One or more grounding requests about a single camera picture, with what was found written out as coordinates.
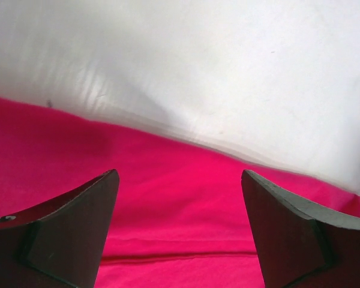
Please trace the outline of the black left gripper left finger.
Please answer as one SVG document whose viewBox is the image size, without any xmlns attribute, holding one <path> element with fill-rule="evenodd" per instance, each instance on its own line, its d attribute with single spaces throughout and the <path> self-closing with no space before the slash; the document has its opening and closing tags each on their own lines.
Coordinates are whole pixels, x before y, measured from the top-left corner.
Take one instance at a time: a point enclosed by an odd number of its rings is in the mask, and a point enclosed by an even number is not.
<svg viewBox="0 0 360 288">
<path fill-rule="evenodd" d="M 116 170 L 0 218 L 0 287 L 93 287 L 119 187 Z"/>
</svg>

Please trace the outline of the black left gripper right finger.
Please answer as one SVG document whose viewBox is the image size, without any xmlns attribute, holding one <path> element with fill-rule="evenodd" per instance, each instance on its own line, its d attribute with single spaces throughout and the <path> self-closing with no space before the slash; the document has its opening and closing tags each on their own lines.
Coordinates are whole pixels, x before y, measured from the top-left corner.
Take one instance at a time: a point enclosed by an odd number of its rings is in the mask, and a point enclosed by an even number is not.
<svg viewBox="0 0 360 288">
<path fill-rule="evenodd" d="M 360 218 L 285 190 L 252 170 L 241 177 L 266 287 L 360 287 Z"/>
</svg>

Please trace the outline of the magenta pink t shirt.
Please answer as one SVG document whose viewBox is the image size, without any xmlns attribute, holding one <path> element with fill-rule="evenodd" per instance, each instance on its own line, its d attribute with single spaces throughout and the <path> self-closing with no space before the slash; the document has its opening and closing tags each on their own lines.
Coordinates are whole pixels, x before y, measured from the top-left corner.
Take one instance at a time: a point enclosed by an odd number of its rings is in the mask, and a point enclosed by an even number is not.
<svg viewBox="0 0 360 288">
<path fill-rule="evenodd" d="M 97 287 L 263 287 L 241 189 L 249 165 L 0 98 L 0 217 L 116 169 Z"/>
</svg>

